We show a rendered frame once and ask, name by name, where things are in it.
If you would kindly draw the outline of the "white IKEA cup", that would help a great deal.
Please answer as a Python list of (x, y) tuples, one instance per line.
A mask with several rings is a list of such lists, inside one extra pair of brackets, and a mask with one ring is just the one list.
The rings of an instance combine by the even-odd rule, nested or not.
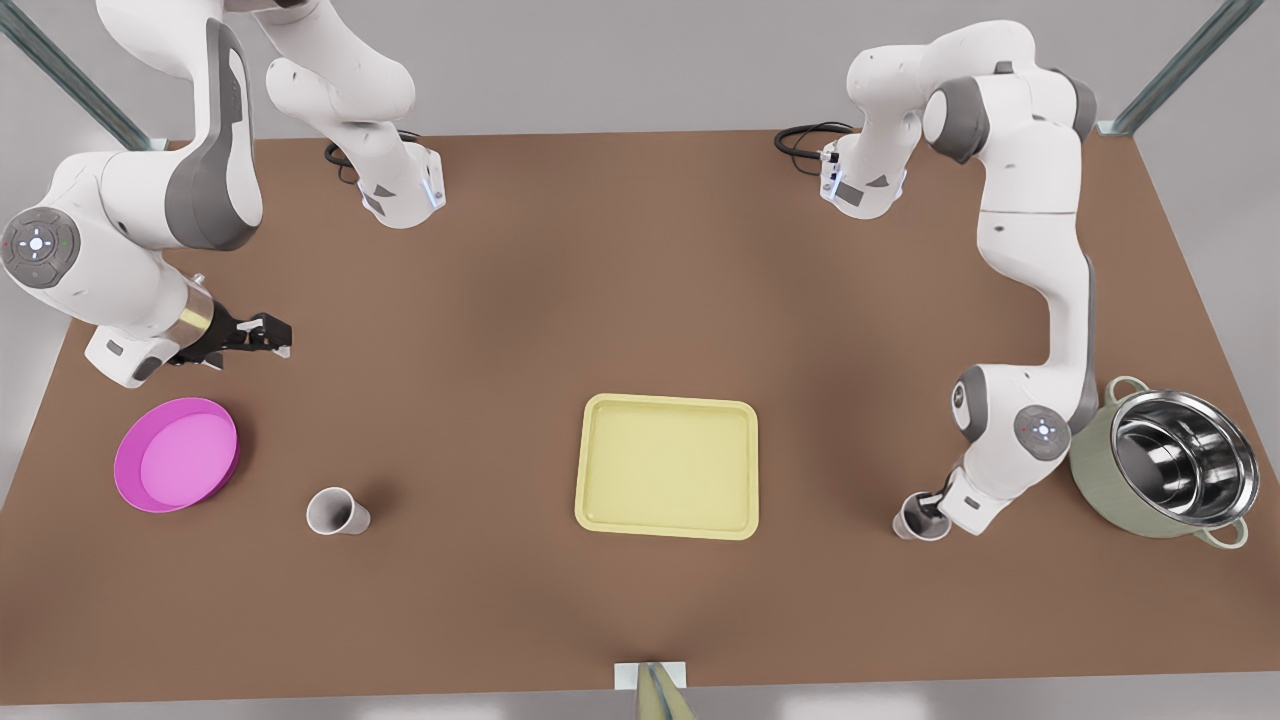
[(319, 536), (358, 536), (371, 524), (370, 511), (342, 487), (319, 491), (306, 507), (308, 529)]
[(943, 539), (952, 529), (948, 521), (928, 521), (919, 514), (918, 495), (908, 496), (893, 518), (893, 533), (905, 541), (934, 542)]

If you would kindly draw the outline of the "silver frame post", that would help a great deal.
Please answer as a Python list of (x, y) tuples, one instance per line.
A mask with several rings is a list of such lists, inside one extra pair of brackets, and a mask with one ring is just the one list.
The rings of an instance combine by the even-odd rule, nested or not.
[(698, 720), (684, 698), (686, 662), (620, 662), (613, 673), (617, 691), (635, 692), (636, 720)]
[(1266, 1), (1222, 0), (1115, 119), (1094, 124), (1098, 135), (1132, 137)]
[(166, 140), (148, 137), (14, 0), (0, 0), (0, 33), (124, 149), (166, 149)]

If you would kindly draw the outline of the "green pot with steel inside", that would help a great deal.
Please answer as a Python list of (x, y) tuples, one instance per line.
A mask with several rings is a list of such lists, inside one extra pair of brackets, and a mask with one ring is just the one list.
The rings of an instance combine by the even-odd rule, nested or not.
[(1132, 375), (1111, 379), (1103, 396), (1068, 455), (1088, 505), (1135, 536), (1242, 548), (1261, 474), (1240, 428), (1201, 397)]

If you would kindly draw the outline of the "pale yellow tray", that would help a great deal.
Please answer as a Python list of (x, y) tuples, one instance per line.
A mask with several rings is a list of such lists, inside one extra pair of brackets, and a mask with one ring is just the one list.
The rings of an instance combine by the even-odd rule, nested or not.
[(599, 393), (573, 514), (586, 530), (745, 541), (759, 527), (759, 423), (741, 401)]

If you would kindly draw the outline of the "pink bowl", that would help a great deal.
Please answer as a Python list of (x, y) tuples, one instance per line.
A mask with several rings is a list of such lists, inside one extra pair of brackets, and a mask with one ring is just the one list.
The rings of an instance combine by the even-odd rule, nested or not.
[(174, 512), (215, 495), (239, 456), (238, 429), (220, 404), (175, 398), (147, 411), (124, 433), (113, 478), (133, 509)]

